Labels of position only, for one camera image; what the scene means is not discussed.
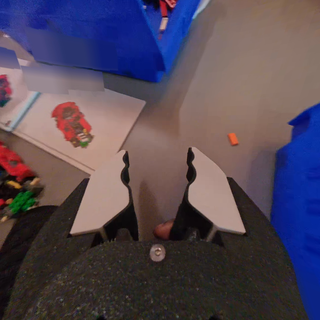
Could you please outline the lego instruction booklet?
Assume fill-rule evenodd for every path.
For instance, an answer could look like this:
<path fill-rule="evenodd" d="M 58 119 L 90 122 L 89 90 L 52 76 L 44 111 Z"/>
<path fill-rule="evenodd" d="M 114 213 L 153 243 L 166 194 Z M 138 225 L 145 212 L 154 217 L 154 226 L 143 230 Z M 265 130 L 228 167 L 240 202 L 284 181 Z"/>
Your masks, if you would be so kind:
<path fill-rule="evenodd" d="M 1 128 L 92 174 L 121 150 L 145 101 L 104 88 L 101 72 L 1 67 Z"/>

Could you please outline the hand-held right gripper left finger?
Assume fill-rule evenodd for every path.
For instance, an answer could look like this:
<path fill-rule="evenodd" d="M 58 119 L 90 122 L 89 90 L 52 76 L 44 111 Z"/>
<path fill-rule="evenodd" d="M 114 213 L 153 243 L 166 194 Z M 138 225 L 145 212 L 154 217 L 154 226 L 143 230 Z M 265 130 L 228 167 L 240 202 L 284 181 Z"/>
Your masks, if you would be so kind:
<path fill-rule="evenodd" d="M 129 166 L 129 154 L 121 150 L 90 176 L 71 236 L 100 234 L 103 241 L 112 241 L 126 229 L 130 239 L 139 240 Z"/>

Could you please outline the person's right hand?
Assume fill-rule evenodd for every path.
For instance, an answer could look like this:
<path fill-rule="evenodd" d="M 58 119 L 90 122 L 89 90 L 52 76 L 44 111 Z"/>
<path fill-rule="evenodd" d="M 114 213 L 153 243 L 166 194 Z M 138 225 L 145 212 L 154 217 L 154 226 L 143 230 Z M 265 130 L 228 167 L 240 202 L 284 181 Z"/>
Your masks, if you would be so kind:
<path fill-rule="evenodd" d="M 175 219 L 168 220 L 154 228 L 154 237 L 161 240 L 170 240 L 170 233 L 173 228 Z"/>

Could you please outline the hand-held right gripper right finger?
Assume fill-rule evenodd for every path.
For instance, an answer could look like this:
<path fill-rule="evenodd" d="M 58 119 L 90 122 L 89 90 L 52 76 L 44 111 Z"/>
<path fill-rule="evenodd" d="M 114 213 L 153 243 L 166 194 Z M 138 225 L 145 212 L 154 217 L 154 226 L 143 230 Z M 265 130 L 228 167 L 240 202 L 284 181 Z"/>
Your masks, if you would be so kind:
<path fill-rule="evenodd" d="M 188 149 L 186 162 L 187 186 L 171 229 L 171 240 L 198 238 L 213 242 L 219 232 L 245 235 L 225 173 L 196 147 Z"/>

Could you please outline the blue plastic storage bin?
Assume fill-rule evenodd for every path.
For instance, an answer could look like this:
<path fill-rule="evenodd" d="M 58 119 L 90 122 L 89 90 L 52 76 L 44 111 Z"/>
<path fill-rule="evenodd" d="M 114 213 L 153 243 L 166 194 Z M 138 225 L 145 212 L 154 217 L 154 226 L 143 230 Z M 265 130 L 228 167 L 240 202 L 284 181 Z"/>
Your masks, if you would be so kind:
<path fill-rule="evenodd" d="M 320 319 L 320 104 L 290 122 L 275 157 L 271 224 L 293 263 L 309 319 Z"/>
<path fill-rule="evenodd" d="M 0 29 L 37 62 L 160 82 L 178 54 L 200 1 L 162 14 L 136 0 L 0 1 Z"/>

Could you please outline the red lego car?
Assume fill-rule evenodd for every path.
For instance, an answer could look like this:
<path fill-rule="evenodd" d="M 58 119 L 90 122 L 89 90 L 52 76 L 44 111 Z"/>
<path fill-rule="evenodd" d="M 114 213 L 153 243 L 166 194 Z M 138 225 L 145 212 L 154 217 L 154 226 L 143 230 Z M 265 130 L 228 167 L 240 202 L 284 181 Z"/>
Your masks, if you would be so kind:
<path fill-rule="evenodd" d="M 43 189 L 35 172 L 17 153 L 0 142 L 1 223 L 37 207 Z"/>

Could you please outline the red and white lego piece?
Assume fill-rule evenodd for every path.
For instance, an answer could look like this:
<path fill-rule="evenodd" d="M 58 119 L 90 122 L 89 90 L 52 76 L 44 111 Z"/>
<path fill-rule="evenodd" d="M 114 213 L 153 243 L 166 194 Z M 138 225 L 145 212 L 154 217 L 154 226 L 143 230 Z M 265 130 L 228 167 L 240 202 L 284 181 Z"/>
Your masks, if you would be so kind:
<path fill-rule="evenodd" d="M 159 26 L 159 36 L 158 39 L 162 39 L 162 35 L 166 30 L 168 21 L 169 21 L 169 13 L 175 7 L 176 2 L 171 0 L 159 0 L 159 9 L 161 13 L 161 22 Z"/>

